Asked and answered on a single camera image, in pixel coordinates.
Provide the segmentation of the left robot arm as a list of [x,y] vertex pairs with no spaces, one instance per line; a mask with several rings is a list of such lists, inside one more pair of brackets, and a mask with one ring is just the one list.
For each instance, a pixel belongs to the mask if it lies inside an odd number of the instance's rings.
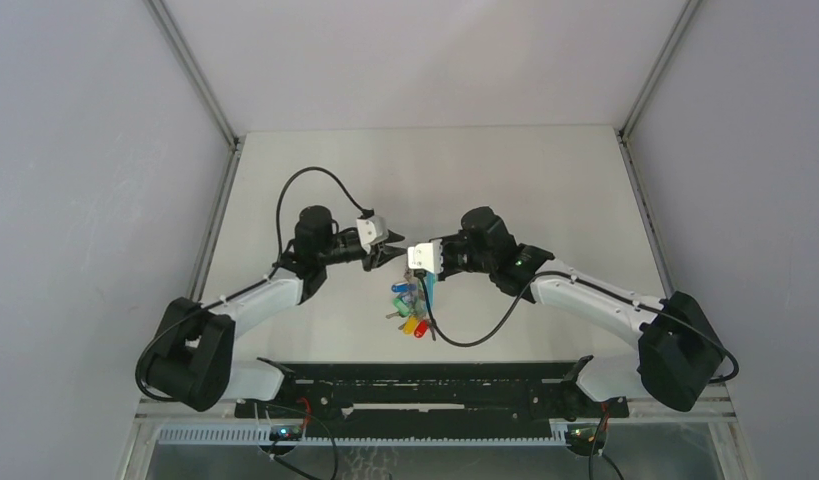
[[137,387],[148,398],[198,412],[221,400],[255,400],[275,417],[290,414],[298,392],[284,381],[288,370],[269,360],[237,359],[237,339],[310,300],[325,283],[328,267],[358,261],[371,271],[403,255],[404,239],[372,211],[338,230],[326,207],[303,209],[293,238],[267,275],[208,305],[185,297],[168,304],[136,363]]

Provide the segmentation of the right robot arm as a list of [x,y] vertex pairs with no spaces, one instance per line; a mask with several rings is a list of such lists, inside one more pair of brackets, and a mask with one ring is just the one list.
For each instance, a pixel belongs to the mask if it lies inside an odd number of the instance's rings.
[[464,214],[457,233],[434,239],[432,259],[427,270],[439,279],[485,274],[515,303],[559,308],[633,349],[627,356],[586,359],[562,391],[574,415],[590,415],[602,401],[639,395],[689,412],[708,386],[739,373],[735,355],[691,295],[675,291],[658,298],[586,275],[548,250],[517,242],[488,206]]

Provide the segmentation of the blue keyring with keys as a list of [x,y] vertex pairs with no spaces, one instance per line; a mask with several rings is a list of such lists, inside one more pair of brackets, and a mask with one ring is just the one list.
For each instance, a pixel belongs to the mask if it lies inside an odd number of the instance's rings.
[[391,307],[386,319],[398,319],[397,329],[416,339],[429,337],[437,340],[437,333],[428,313],[434,303],[437,277],[429,272],[406,268],[401,279],[391,285]]

